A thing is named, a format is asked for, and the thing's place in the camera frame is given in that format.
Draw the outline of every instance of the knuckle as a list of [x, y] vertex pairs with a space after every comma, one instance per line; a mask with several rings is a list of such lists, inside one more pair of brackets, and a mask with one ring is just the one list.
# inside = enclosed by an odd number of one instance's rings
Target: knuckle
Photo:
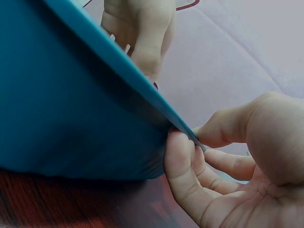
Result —
[[239, 170], [239, 167], [241, 166], [242, 163], [242, 157], [237, 157], [235, 162], [232, 165], [232, 171], [237, 171]]
[[187, 200], [187, 198], [190, 195], [192, 195], [193, 193], [195, 193], [197, 190], [198, 190], [198, 185], [197, 185], [197, 183], [194, 183], [184, 193], [182, 193], [180, 195], [174, 195], [174, 199], [178, 203], [183, 202], [183, 201]]
[[216, 178], [213, 182], [210, 183], [210, 185], [207, 187], [208, 189], [215, 190], [219, 187], [222, 180], [220, 178]]

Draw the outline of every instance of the teal plastic surface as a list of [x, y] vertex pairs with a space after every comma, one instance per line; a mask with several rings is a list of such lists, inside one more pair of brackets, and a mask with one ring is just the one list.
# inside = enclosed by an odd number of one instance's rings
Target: teal plastic surface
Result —
[[172, 127], [199, 144], [125, 53], [72, 1], [3, 1], [0, 28], [0, 167], [142, 180], [163, 173]]

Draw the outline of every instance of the teal plastic container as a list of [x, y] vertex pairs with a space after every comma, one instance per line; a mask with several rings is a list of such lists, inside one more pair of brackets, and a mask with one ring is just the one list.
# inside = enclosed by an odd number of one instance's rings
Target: teal plastic container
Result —
[[142, 180], [163, 173], [168, 131], [193, 132], [70, 0], [0, 8], [0, 167]]

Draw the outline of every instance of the finger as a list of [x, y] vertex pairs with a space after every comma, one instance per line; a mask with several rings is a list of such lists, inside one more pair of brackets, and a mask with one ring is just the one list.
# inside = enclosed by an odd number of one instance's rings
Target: finger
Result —
[[167, 12], [148, 8], [138, 14], [138, 36], [131, 56], [135, 64], [152, 81], [156, 80], [162, 60], [162, 43], [171, 18]]
[[199, 186], [191, 168], [195, 147], [181, 132], [169, 134], [164, 156], [164, 169], [177, 203], [199, 224], [200, 217], [213, 201], [214, 196]]
[[118, 46], [120, 46], [120, 48], [125, 51], [128, 45], [127, 40], [125, 40], [125, 38], [123, 36], [117, 36], [115, 39], [115, 42], [118, 44]]
[[235, 192], [243, 187], [243, 184], [225, 180], [211, 170], [204, 160], [202, 149], [198, 146], [195, 148], [193, 170], [202, 187], [206, 187], [222, 195]]
[[265, 94], [247, 104], [215, 112], [203, 127], [195, 129], [199, 140], [212, 148], [246, 143], [248, 121], [259, 102], [268, 96]]
[[131, 57], [133, 52], [134, 52], [134, 47], [130, 46], [130, 48], [128, 50], [128, 56]]
[[213, 168], [239, 181], [251, 180], [256, 167], [251, 156], [227, 154], [217, 150], [206, 150], [204, 155], [206, 162]]

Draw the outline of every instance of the palm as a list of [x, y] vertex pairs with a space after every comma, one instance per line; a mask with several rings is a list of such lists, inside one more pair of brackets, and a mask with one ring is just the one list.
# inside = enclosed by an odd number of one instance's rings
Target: palm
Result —
[[175, 0], [104, 0], [101, 26], [151, 81], [174, 33]]
[[284, 227], [295, 221], [290, 216], [300, 208], [284, 202], [288, 188], [277, 187], [256, 167], [251, 181], [237, 191], [216, 197], [210, 202], [200, 224], [201, 227]]

